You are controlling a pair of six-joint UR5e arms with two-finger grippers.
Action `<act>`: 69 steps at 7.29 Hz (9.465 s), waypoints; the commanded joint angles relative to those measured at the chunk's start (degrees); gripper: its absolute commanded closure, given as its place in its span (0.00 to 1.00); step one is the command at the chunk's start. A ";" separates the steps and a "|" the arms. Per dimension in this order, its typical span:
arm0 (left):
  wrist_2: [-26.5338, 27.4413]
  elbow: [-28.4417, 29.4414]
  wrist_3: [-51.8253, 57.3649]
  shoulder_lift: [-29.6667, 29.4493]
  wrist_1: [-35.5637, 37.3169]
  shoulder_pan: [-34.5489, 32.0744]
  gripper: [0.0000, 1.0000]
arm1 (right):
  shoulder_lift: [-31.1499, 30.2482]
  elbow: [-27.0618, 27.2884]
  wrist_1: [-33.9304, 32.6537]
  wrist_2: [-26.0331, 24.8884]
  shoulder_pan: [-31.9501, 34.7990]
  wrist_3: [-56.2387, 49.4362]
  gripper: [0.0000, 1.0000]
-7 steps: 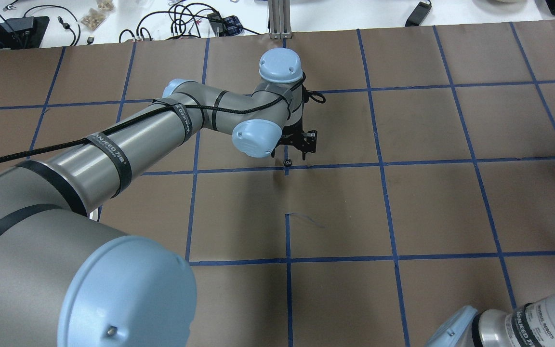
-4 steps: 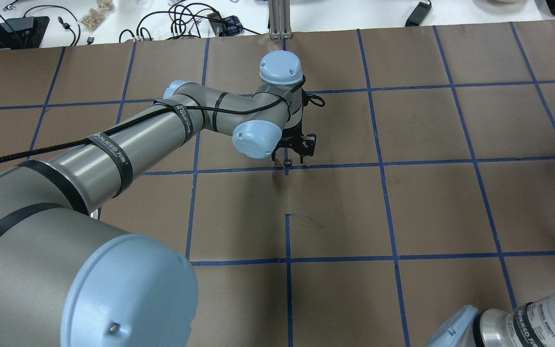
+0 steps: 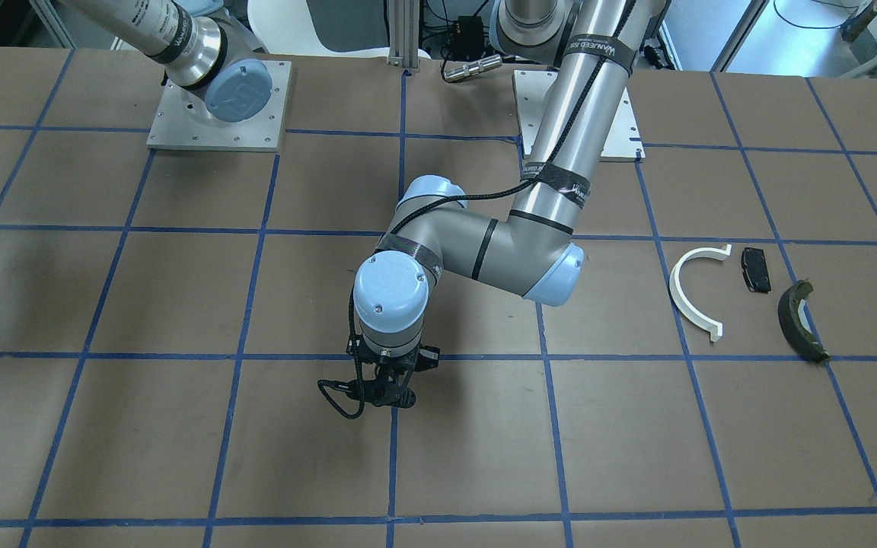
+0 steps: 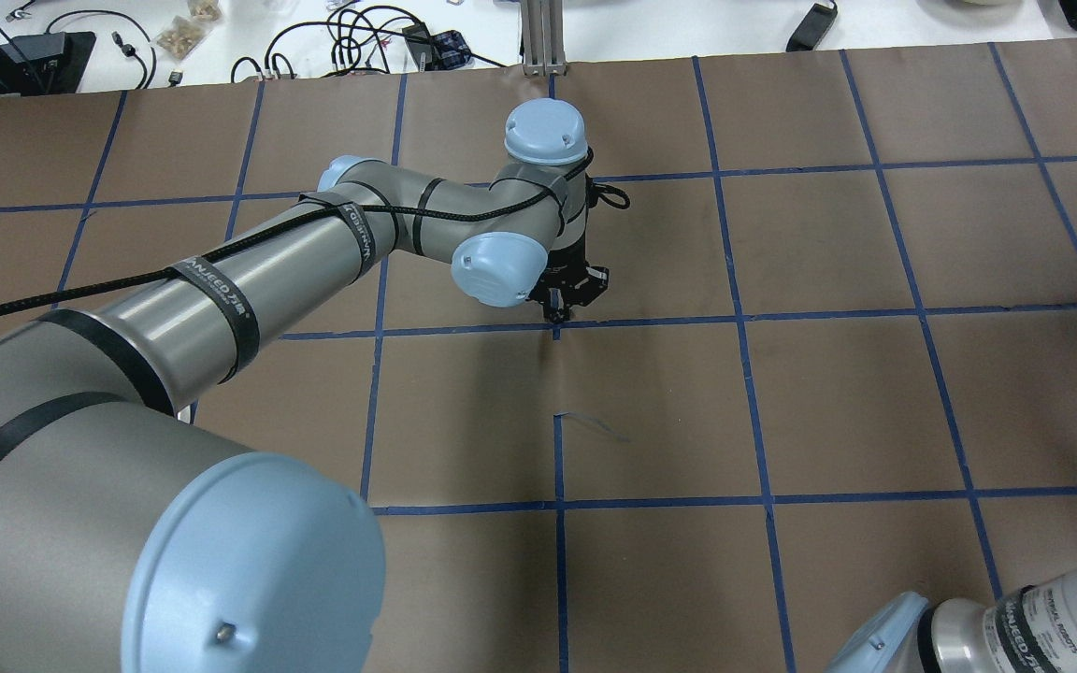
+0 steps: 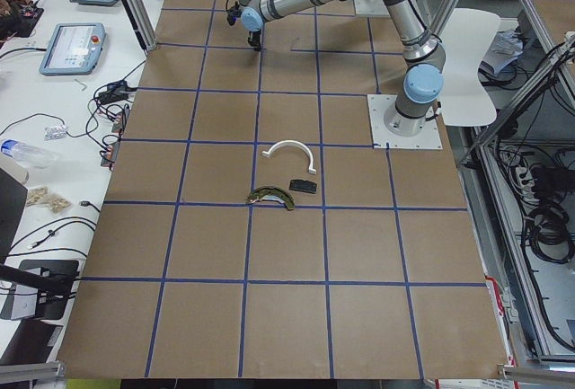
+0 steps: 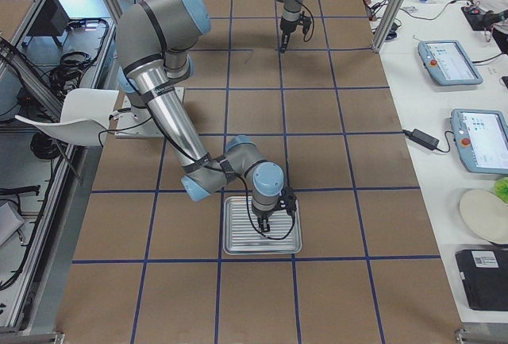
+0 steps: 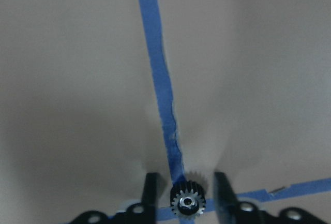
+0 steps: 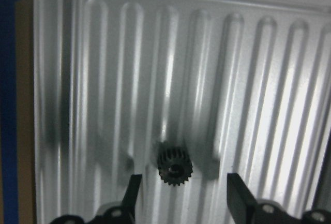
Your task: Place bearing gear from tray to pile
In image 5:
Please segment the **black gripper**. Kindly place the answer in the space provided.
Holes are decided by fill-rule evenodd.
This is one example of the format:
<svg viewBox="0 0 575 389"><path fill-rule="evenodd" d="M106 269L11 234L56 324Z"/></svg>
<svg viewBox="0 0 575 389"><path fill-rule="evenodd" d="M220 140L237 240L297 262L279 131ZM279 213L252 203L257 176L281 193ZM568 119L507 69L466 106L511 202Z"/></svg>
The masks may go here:
<svg viewBox="0 0 575 389"><path fill-rule="evenodd" d="M261 51L261 31L250 31L247 42L250 47L255 46L255 51Z"/></svg>

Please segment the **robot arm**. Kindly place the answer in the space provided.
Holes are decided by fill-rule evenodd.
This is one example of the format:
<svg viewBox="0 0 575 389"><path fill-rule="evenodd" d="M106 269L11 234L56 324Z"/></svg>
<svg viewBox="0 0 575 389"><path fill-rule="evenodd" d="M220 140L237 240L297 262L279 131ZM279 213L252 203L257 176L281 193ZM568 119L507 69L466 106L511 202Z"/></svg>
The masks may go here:
<svg viewBox="0 0 575 389"><path fill-rule="evenodd" d="M249 33L249 45L259 51L261 32L267 22L332 1L335 0L235 0L226 10L226 19L230 26L241 22ZM407 65L402 90L386 114L386 123L394 133L410 136L428 119L429 108L442 91L446 52L439 36L420 16L417 0L383 2L402 43L402 56Z"/></svg>

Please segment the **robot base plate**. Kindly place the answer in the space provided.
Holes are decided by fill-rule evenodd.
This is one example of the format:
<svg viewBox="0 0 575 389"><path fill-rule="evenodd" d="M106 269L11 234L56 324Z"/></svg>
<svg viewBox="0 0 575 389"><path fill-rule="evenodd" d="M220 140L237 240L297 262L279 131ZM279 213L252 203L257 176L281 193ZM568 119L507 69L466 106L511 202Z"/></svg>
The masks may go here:
<svg viewBox="0 0 575 389"><path fill-rule="evenodd" d="M396 96L369 94L368 114L374 148L402 150L442 150L433 109L422 119L401 120L393 116Z"/></svg>

